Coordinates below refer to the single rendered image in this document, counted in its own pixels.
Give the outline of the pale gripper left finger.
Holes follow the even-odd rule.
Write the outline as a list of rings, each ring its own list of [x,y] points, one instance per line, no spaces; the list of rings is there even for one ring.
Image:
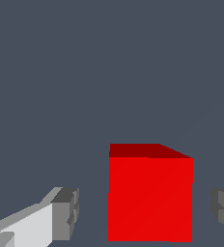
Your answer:
[[[53,240],[70,240],[78,199],[78,188],[54,187],[38,204],[0,220],[0,247],[49,247]]]

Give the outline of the red cube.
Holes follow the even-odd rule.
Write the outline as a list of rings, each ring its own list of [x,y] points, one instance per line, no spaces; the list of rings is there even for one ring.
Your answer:
[[[108,239],[192,240],[193,159],[160,144],[112,144]]]

